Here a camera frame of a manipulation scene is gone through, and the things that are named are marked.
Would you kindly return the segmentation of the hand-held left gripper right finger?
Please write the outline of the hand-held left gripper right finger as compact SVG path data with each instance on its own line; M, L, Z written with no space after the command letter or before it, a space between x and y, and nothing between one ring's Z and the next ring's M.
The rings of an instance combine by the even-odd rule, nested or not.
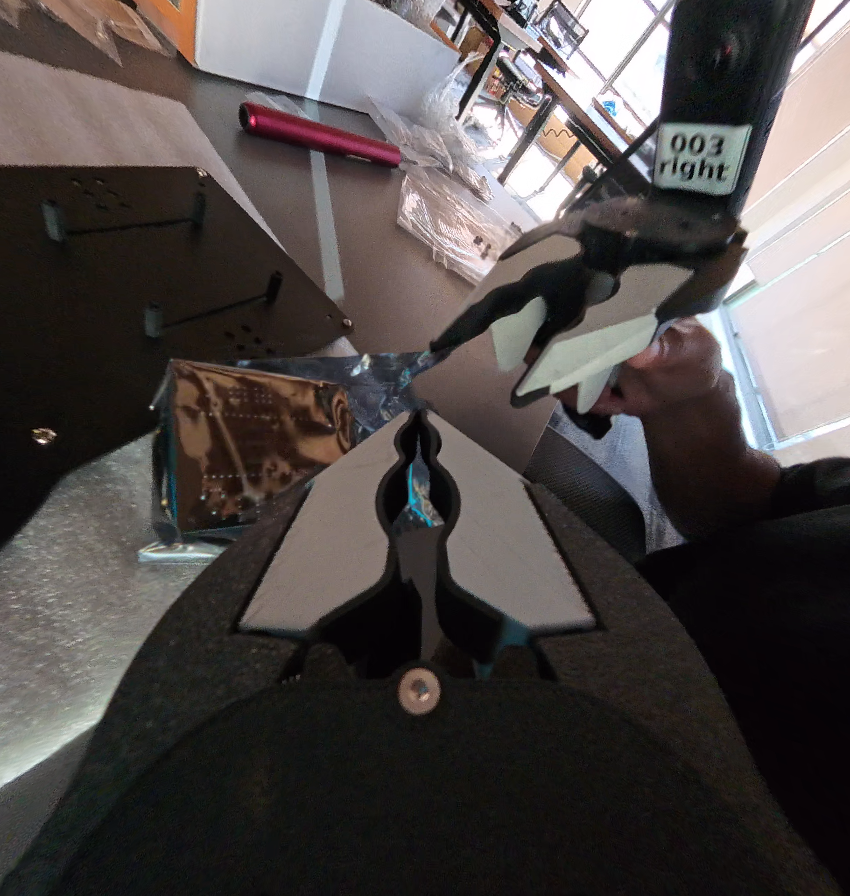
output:
M590 631L596 620L508 465L432 411L437 462L458 492L446 543L453 584L525 631Z

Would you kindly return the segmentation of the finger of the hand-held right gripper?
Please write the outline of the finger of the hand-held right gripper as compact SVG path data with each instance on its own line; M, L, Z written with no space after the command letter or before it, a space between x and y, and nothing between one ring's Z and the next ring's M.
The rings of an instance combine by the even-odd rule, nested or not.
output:
M524 248L511 247L430 342L429 350L450 353L490 332L498 368L515 369L617 291L618 278L591 268L583 255L578 239L560 234Z
M674 264L625 270L615 296L587 308L581 323L550 339L512 398L522 404L576 388L576 412L590 412L618 367L653 341L661 304L692 277Z

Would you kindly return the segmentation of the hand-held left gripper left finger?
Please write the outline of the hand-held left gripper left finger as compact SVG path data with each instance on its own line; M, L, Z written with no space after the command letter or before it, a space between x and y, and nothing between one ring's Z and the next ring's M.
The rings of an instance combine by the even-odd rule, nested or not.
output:
M242 632L313 633L383 577L389 537L378 488L401 463L402 412L319 473L240 620Z

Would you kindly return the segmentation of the silver foil bag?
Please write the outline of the silver foil bag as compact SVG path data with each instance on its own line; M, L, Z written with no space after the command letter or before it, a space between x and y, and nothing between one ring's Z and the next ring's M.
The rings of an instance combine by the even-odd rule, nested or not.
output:
M280 497L407 411L414 380L446 358L430 350L172 359L150 409L155 540L143 564L207 565Z

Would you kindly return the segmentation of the red electric screwdriver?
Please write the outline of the red electric screwdriver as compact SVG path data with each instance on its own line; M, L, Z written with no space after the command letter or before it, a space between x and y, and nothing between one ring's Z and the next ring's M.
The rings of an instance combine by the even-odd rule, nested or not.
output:
M246 101L239 106L239 124L252 136L308 151L362 160L390 169L398 168L402 162L400 148L393 143L323 125L258 103Z

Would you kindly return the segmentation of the person's right forearm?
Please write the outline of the person's right forearm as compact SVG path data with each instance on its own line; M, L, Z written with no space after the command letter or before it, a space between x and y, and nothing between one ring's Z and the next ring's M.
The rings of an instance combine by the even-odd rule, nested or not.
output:
M771 516L781 467L750 446L734 381L641 416L654 490L676 531L700 541Z

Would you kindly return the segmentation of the person's right hand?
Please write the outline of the person's right hand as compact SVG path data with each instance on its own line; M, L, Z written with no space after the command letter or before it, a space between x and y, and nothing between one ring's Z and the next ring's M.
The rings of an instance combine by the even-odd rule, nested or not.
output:
M733 389L719 342L697 318L688 317L621 364L616 383L603 387L589 412L643 422L672 420L681 411L709 407L712 399L732 398Z

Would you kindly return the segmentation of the black office chair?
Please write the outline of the black office chair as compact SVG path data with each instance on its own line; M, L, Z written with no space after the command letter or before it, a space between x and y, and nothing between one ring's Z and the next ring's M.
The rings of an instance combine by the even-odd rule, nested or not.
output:
M608 472L562 434L545 428L524 476L547 488L629 563L643 559L642 509Z

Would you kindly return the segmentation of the brown wooden table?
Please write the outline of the brown wooden table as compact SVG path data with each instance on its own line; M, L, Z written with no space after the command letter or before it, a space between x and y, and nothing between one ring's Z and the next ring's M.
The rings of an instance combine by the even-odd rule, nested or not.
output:
M505 158L505 184L546 133L567 136L551 177L587 152L609 168L659 110L674 2L453 2L461 15L453 46L472 23L480 32L471 52L480 56L457 117L467 119L487 83L506 81L503 109L528 106L532 115Z

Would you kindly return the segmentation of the orange and white cardboard box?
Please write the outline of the orange and white cardboard box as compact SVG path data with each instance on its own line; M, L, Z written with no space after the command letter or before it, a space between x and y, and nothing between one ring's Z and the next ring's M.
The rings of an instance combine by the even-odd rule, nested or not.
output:
M413 115L459 61L428 26L368 1L138 1L196 69L332 106Z

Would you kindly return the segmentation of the person's black clothing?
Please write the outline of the person's black clothing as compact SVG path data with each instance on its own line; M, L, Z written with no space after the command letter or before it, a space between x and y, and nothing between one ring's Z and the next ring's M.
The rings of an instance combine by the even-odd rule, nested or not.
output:
M771 514L648 555L789 822L850 894L850 459L784 469Z

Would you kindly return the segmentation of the white foam sheet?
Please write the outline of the white foam sheet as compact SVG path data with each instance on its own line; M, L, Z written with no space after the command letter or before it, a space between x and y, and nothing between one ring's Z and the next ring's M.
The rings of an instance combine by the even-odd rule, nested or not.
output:
M315 218L295 203L288 224L260 213L277 198L276 166L244 152L237 111L247 88L197 80L150 54L162 73L140 85L141 62L105 78L0 50L0 162L112 165L212 163L276 244L323 285L288 237ZM0 789L93 727L127 666L199 566L143 564L151 540L151 437L65 477L0 550Z

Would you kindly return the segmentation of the small clear hardware bag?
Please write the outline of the small clear hardware bag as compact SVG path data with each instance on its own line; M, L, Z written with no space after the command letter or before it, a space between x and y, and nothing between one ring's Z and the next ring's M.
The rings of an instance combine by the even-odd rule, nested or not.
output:
M105 28L116 38L167 58L176 56L176 49L138 11L126 2L91 1Z

